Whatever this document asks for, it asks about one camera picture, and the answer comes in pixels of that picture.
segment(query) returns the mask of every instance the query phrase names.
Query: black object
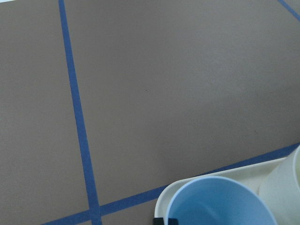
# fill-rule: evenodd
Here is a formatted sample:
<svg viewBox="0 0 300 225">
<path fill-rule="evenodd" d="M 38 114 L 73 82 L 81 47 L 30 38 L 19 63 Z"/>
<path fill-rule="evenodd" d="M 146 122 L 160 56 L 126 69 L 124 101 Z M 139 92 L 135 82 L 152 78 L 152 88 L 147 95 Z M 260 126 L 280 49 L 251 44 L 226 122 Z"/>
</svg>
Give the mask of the black object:
<svg viewBox="0 0 300 225">
<path fill-rule="evenodd" d="M 153 225 L 165 225 L 164 224 L 164 218 L 154 218 L 153 219 Z"/>
<path fill-rule="evenodd" d="M 153 225 L 165 225 L 164 218 L 154 218 Z M 168 225 L 179 225 L 178 219 L 171 219 L 169 218 Z"/>
</svg>

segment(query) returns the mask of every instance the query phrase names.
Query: cup rim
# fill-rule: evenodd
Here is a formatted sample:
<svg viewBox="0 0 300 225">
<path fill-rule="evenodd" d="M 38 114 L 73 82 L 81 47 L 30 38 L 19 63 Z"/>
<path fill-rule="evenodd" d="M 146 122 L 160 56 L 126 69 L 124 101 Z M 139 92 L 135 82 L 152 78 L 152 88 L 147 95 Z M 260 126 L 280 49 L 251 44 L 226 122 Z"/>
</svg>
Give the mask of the cup rim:
<svg viewBox="0 0 300 225">
<path fill-rule="evenodd" d="M 296 170 L 296 164 L 297 164 L 298 157 L 300 158 L 300 145 L 295 150 L 295 155 L 292 160 L 292 172 L 293 172 L 294 180 L 297 184 L 298 193 L 300 193 L 300 180 L 298 180 L 298 174 L 297 174 L 297 170 Z"/>
<path fill-rule="evenodd" d="M 262 201 L 262 199 L 260 199 L 260 197 L 254 192 L 252 191 L 250 188 L 248 188 L 247 186 L 243 185 L 242 183 L 239 183 L 237 182 L 236 180 L 233 180 L 233 179 L 230 179 L 230 178 L 227 178 L 227 177 L 221 177 L 221 176 L 206 176 L 206 177 L 199 177 L 198 179 L 194 179 L 194 180 L 191 180 L 190 182 L 184 184 L 182 187 L 180 187 L 176 192 L 175 194 L 173 195 L 172 199 L 170 200 L 169 204 L 168 204 L 168 207 L 167 207 L 167 210 L 166 210 L 166 214 L 164 215 L 164 221 L 165 223 L 168 224 L 168 215 L 170 213 L 170 209 L 171 209 L 171 206 L 174 202 L 174 200 L 176 199 L 176 197 L 178 196 L 178 194 L 183 190 L 185 189 L 186 187 L 190 186 L 191 184 L 195 183 L 195 182 L 198 182 L 200 180 L 206 180 L 206 179 L 215 179 L 215 180 L 226 180 L 226 181 L 229 181 L 231 183 L 235 183 L 237 184 L 238 186 L 244 188 L 245 190 L 247 190 L 255 199 L 257 199 L 260 204 L 262 204 L 262 206 L 267 210 L 267 213 L 269 214 L 269 216 L 271 217 L 273 223 L 275 225 L 277 225 L 277 221 L 273 215 L 273 213 L 271 212 L 271 210 L 269 209 L 269 207 Z"/>
</svg>

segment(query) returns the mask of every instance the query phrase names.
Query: white cup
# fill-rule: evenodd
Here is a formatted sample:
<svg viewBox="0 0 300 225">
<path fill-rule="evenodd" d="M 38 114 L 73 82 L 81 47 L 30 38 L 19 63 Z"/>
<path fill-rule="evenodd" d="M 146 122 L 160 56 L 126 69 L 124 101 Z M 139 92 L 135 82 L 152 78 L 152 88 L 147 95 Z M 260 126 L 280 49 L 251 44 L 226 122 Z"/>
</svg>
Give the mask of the white cup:
<svg viewBox="0 0 300 225">
<path fill-rule="evenodd" d="M 252 190 L 218 176 L 198 177 L 179 188 L 168 203 L 165 225 L 172 219 L 179 225 L 277 225 Z"/>
<path fill-rule="evenodd" d="M 300 225 L 300 146 L 262 182 L 259 196 L 278 225 Z"/>
</svg>

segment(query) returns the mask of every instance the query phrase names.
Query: painter's tape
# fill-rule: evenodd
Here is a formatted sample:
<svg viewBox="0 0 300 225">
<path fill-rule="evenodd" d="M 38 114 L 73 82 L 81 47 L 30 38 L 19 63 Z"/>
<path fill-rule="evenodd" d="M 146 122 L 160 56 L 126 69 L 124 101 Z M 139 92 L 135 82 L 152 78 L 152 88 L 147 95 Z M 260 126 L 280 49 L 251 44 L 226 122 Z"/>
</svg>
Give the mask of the painter's tape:
<svg viewBox="0 0 300 225">
<path fill-rule="evenodd" d="M 300 15 L 295 10 L 293 10 L 292 7 L 290 7 L 284 0 L 278 0 L 278 1 L 300 22 Z"/>
<path fill-rule="evenodd" d="M 300 21 L 300 15 L 294 11 L 284 0 L 278 0 L 298 21 Z M 82 165 L 83 165 L 83 172 L 84 178 L 86 183 L 88 201 L 90 210 L 83 211 L 77 214 L 73 214 L 68 217 L 64 217 L 58 220 L 54 220 L 52 222 L 48 222 L 44 225 L 76 225 L 78 223 L 83 223 L 91 219 L 93 225 L 100 225 L 101 223 L 101 216 L 105 216 L 120 210 L 124 210 L 154 199 L 157 199 L 161 192 L 167 187 L 158 187 L 156 189 L 143 192 L 128 198 L 124 198 L 103 206 L 99 206 L 98 204 L 98 196 L 96 191 L 95 179 L 92 170 L 91 158 L 90 158 L 90 151 L 86 136 L 86 130 L 84 125 L 83 119 L 83 112 L 80 103 L 80 96 L 78 90 L 78 84 L 76 79 L 75 73 L 75 66 L 74 66 L 74 59 L 72 54 L 71 48 L 71 41 L 68 31 L 68 23 L 67 23 L 67 16 L 65 10 L 64 0 L 59 0 L 59 8 L 60 8 L 60 21 L 63 33 L 63 39 L 65 44 L 65 52 L 66 52 L 66 59 L 67 59 L 67 68 L 71 86 L 71 94 L 73 100 L 73 107 L 76 119 L 76 126 L 77 126 L 77 133 L 78 133 L 78 140 L 80 144 L 80 151 L 82 156 Z M 241 166 L 252 165 L 260 162 L 265 162 L 277 158 L 282 158 L 288 156 L 293 150 L 298 147 L 298 144 L 294 144 L 270 153 L 266 153 L 251 159 L 247 159 L 229 166 L 225 166 L 213 171 L 209 171 L 204 174 L 208 173 L 215 173 L 223 170 L 229 170 Z"/>
<path fill-rule="evenodd" d="M 66 59 L 67 59 L 67 69 L 69 74 L 73 108 L 74 108 L 75 121 L 77 126 L 78 141 L 79 141 L 79 147 L 80 147 L 80 153 L 82 159 L 83 174 L 84 174 L 85 186 L 86 186 L 89 208 L 90 208 L 89 211 L 90 219 L 92 225 L 101 225 L 102 222 L 100 216 L 100 208 L 98 203 L 98 196 L 97 196 L 96 184 L 95 184 L 94 173 L 92 168 L 92 162 L 90 158 L 88 138 L 86 135 L 85 125 L 84 125 L 83 111 L 80 102 L 79 89 L 77 84 L 64 0 L 59 0 L 59 8 L 60 8 L 61 28 L 62 28 L 62 34 L 63 34 L 64 44 L 65 44 Z"/>
<path fill-rule="evenodd" d="M 79 212 L 68 217 L 57 219 L 42 225 L 76 225 L 90 220 L 90 211 Z"/>
</svg>

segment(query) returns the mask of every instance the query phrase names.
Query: paper cup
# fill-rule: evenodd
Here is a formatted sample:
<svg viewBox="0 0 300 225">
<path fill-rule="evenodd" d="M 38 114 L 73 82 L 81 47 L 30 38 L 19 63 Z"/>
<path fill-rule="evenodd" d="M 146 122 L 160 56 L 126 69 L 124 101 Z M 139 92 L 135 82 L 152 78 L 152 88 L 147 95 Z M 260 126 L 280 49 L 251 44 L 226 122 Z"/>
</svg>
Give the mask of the paper cup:
<svg viewBox="0 0 300 225">
<path fill-rule="evenodd" d="M 259 196 L 279 225 L 300 225 L 300 147 L 262 182 Z"/>
<path fill-rule="evenodd" d="M 179 225 L 277 225 L 274 216 L 249 188 L 225 177 L 207 176 L 183 185 L 164 216 Z"/>
</svg>

